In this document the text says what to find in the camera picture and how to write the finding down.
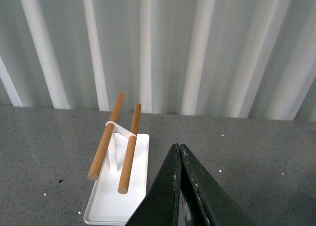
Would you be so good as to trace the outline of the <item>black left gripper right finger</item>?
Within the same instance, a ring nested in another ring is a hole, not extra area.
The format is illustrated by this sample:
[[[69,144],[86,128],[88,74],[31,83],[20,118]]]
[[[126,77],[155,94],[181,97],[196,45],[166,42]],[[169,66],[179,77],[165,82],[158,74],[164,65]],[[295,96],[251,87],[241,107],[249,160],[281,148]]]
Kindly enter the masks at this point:
[[[181,196],[187,226],[256,225],[185,144],[180,145],[180,153]]]

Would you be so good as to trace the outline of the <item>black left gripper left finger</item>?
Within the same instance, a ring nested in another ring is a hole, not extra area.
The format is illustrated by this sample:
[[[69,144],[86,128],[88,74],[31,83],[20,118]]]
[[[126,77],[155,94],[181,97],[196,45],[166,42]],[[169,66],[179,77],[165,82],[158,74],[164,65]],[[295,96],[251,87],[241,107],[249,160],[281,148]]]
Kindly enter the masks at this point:
[[[173,144],[144,200],[126,223],[128,226],[176,226],[179,217],[182,163]]]

